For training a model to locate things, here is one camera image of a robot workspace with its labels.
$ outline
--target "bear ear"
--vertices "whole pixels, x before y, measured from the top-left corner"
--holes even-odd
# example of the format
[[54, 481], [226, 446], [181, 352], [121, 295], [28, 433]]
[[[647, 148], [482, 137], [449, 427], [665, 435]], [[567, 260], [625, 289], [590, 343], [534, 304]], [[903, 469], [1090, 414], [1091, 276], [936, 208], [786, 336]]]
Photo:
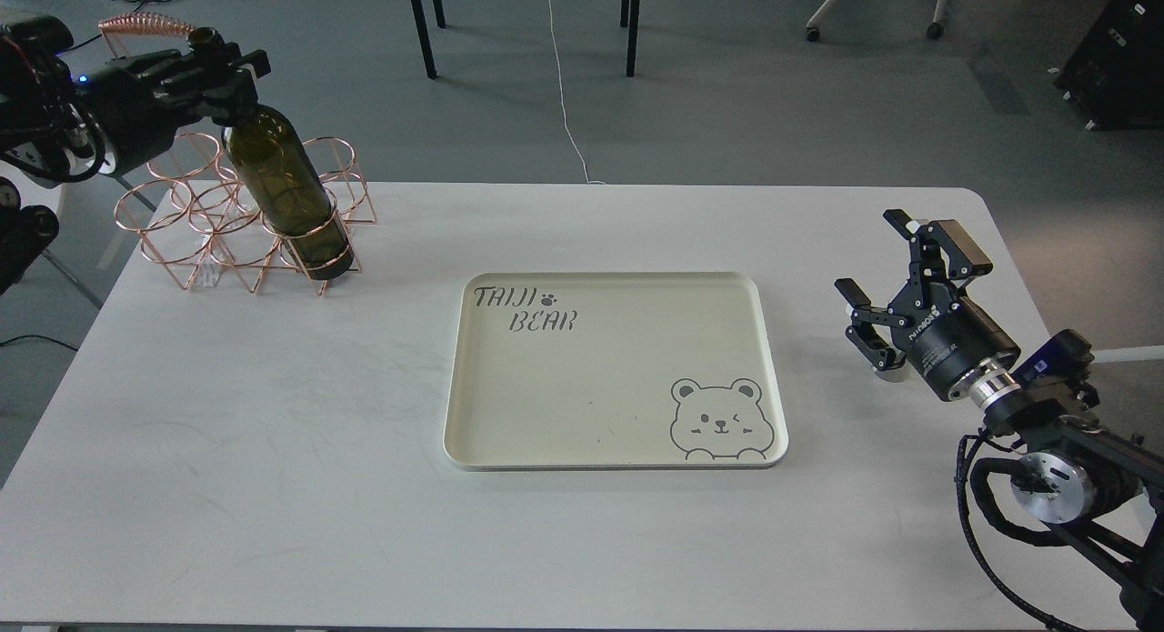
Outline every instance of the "bear ear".
[[682, 403], [682, 400], [700, 390], [698, 383], [694, 379], [683, 378], [674, 384], [670, 384], [670, 397], [674, 397], [676, 403]]
[[752, 400], [753, 403], [759, 403], [760, 396], [762, 396], [762, 393], [760, 392], [760, 384], [755, 384], [754, 382], [747, 379], [745, 376], [741, 376], [741, 378], [736, 379], [736, 382], [731, 383], [731, 390], [739, 391], [744, 396], [747, 396], [748, 399]]

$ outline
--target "gray floor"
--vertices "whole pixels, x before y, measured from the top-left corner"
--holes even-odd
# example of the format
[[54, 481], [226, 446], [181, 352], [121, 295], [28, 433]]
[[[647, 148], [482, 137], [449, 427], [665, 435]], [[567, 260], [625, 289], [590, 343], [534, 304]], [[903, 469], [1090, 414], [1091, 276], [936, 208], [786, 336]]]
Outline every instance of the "gray floor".
[[[553, 0], [569, 127], [590, 179], [972, 189], [1048, 328], [1072, 326], [1095, 347], [1164, 345], [1164, 132], [1084, 130], [1048, 72], [1108, 0], [951, 0], [939, 41], [924, 36], [934, 0], [844, 0], [810, 44], [803, 26], [819, 1], [643, 0], [638, 76], [627, 78], [618, 0]], [[78, 38], [128, 9], [2, 3], [57, 15]], [[449, 28], [432, 30], [435, 81], [424, 76], [407, 0], [184, 0], [150, 10], [217, 27], [244, 51], [267, 49], [274, 73], [260, 81], [262, 98], [305, 139], [356, 143], [369, 179], [584, 180], [562, 127], [547, 0], [445, 6]], [[66, 59], [83, 70], [107, 57], [95, 43]], [[111, 221], [119, 196], [105, 179], [70, 189], [54, 247], [99, 293], [130, 254]], [[0, 338], [79, 343], [95, 313], [38, 262], [0, 299]], [[0, 350], [0, 481], [69, 361], [44, 343]], [[1107, 364], [1093, 381], [1105, 420], [1148, 433], [1157, 450], [1162, 364]]]

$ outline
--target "tray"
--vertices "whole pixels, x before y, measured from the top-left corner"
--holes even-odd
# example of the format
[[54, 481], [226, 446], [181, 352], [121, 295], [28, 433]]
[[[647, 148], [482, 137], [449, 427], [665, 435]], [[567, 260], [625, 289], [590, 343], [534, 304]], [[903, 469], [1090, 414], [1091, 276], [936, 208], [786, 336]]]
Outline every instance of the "tray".
[[488, 272], [464, 287], [445, 421], [462, 468], [768, 467], [787, 447], [739, 272]]

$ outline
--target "green glass bottle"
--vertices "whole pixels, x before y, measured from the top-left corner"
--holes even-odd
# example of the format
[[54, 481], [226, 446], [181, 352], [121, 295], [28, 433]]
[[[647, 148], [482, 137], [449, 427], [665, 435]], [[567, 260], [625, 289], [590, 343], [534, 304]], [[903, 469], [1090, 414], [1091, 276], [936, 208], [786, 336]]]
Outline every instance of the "green glass bottle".
[[254, 106], [223, 127], [222, 148], [268, 226], [288, 237], [311, 279], [334, 279], [352, 268], [343, 222], [285, 115]]

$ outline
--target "bear face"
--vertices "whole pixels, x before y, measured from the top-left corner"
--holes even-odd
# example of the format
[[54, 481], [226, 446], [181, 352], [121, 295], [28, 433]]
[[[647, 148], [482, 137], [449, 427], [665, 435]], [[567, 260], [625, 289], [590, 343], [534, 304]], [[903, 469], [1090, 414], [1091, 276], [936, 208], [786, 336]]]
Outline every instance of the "bear face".
[[687, 457], [701, 450], [712, 459], [739, 459], [748, 450], [764, 455], [775, 441], [776, 433], [760, 410], [760, 386], [747, 378], [708, 388], [681, 379], [672, 385], [670, 396], [677, 404], [670, 440]]

